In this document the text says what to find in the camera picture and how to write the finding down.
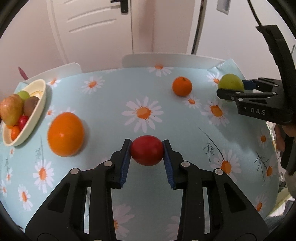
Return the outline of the person's right hand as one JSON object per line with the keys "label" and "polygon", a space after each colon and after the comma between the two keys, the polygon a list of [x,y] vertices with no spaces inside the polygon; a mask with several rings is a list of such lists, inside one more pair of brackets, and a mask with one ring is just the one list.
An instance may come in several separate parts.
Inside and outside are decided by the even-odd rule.
{"label": "person's right hand", "polygon": [[280,126],[276,124],[274,131],[275,131],[276,148],[281,152],[283,152],[285,150],[285,138],[286,137],[295,138],[296,127],[295,125]]}

